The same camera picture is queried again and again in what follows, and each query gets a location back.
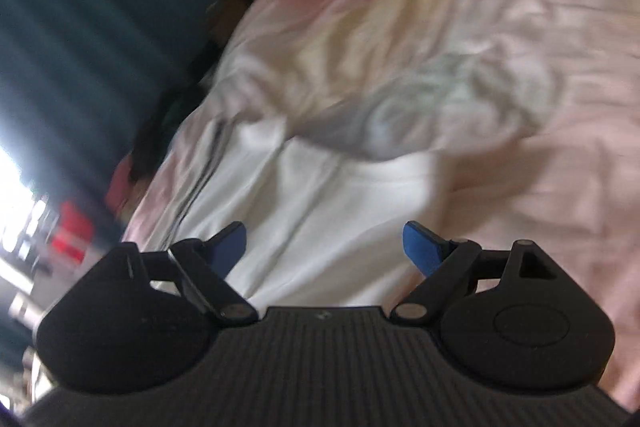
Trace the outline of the pile of mixed clothes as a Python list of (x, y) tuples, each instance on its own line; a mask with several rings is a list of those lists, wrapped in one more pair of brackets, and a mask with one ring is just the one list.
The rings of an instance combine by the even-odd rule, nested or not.
[(202, 103), (207, 90), (200, 84), (163, 93), (151, 116), (134, 136), (130, 152), (119, 162), (108, 187), (105, 204), (116, 220), (127, 223), (162, 165), (172, 139)]

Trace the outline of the red garment on steamer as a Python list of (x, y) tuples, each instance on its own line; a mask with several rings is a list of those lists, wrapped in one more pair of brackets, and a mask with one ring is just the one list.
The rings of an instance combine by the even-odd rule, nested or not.
[(94, 236), (93, 222), (73, 203), (60, 207), (51, 247), (56, 254), (80, 265), (84, 261)]

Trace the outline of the cream white sweatpants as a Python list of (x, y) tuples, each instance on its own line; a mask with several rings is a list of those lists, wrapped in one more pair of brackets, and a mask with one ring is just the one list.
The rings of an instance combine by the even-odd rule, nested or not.
[(209, 239), (239, 221), (246, 250), (227, 280), (256, 309), (386, 306), (414, 276), (402, 228), (439, 221), (449, 175), (437, 152), (369, 162), (288, 138), (280, 120), (218, 123), (140, 246)]

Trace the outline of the teal blue curtain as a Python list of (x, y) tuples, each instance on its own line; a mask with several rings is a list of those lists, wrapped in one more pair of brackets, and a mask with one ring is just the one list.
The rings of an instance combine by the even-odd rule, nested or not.
[(117, 230), (104, 198), (216, 0), (1, 0), (1, 144), (27, 181)]

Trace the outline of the black sofa bench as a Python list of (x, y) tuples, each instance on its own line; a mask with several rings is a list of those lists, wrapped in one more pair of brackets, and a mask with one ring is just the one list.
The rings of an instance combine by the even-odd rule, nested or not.
[(217, 0), (206, 9), (207, 43), (189, 66), (191, 80), (199, 82), (215, 69), (236, 27), (255, 0)]

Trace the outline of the pastel pink quilt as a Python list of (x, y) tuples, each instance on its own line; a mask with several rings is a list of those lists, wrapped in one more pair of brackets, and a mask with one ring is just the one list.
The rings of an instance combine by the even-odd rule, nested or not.
[(132, 214), (140, 246), (218, 123), (385, 162), (447, 158), (427, 228), (532, 239), (611, 318), (602, 387), (639, 404), (639, 0), (255, 0)]

